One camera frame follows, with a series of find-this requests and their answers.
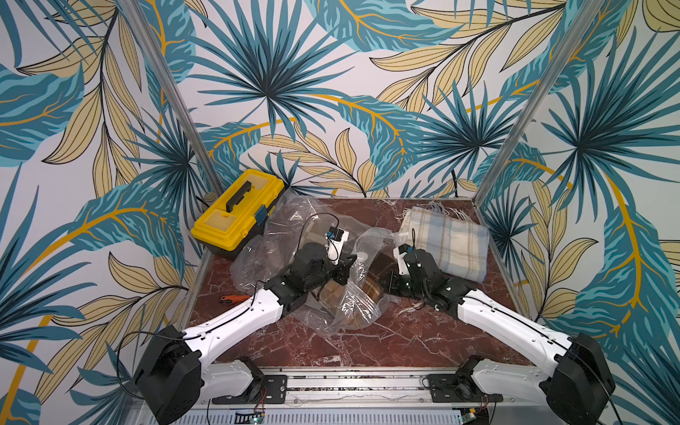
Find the dark brown plaid blanket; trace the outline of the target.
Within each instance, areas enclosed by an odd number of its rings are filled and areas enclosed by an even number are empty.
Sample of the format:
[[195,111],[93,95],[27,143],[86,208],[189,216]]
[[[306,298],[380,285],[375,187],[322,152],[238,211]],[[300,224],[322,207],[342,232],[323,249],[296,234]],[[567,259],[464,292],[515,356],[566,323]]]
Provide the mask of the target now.
[[360,251],[350,270],[347,284],[331,281],[322,289],[322,334],[365,329],[387,310],[391,299],[375,277],[369,274],[370,260],[367,253]]

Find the clear plastic vacuum bag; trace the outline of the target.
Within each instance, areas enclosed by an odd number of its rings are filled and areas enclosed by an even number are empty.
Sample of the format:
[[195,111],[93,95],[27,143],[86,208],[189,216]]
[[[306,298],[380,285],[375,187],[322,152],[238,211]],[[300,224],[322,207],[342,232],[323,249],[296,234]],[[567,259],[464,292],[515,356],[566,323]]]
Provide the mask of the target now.
[[232,263],[232,282],[244,292],[268,289],[282,296],[283,315],[322,334],[364,329],[394,301],[379,281],[398,272],[396,242],[387,228],[285,191],[263,235]]

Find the light plaid blanket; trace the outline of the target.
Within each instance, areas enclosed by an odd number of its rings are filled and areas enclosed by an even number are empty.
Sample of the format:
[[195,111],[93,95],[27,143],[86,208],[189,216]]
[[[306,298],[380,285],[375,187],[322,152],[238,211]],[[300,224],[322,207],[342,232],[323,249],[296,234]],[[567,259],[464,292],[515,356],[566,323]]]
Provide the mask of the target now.
[[421,207],[406,211],[400,244],[426,251],[441,271],[481,283],[487,273],[490,231],[462,210],[449,214]]

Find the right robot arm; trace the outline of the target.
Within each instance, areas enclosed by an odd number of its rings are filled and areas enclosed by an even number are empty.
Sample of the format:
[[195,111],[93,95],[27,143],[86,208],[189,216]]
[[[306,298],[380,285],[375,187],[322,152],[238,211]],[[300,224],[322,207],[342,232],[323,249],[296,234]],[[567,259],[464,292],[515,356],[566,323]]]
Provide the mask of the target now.
[[419,300],[481,329],[531,362],[524,367],[474,361],[469,377],[477,389],[549,407],[568,424],[599,423],[616,384],[594,338],[568,336],[515,313],[476,283],[445,274],[423,249],[402,244],[392,256],[398,269],[382,281],[388,294]]

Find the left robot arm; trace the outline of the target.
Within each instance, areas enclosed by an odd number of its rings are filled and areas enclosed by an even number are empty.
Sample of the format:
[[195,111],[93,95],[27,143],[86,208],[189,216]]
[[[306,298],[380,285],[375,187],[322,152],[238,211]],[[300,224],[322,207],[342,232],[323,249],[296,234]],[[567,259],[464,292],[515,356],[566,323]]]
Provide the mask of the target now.
[[133,383],[156,422],[174,423],[201,400],[255,397],[263,375],[252,361],[237,359],[224,372],[212,371],[212,364],[255,331],[306,304],[314,290],[331,281],[347,283],[357,257],[343,254],[341,247],[307,243],[242,304],[200,325],[184,330],[169,325],[154,334]]

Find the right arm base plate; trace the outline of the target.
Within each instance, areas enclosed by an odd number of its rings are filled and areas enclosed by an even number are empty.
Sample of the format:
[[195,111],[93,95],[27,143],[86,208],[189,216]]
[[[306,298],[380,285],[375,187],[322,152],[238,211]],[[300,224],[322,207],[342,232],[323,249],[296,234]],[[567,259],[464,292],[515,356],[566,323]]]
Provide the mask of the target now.
[[502,402],[501,394],[481,391],[472,378],[457,374],[430,374],[423,380],[423,387],[430,392],[433,403],[485,404]]

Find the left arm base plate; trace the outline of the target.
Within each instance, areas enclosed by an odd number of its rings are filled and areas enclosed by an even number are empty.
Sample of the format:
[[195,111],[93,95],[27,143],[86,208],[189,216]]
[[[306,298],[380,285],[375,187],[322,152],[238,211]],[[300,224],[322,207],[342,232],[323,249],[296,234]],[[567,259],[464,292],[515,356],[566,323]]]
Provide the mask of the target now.
[[287,375],[264,375],[256,378],[244,394],[239,396],[222,396],[213,398],[212,403],[218,406],[254,405],[264,400],[266,405],[283,405],[288,390]]

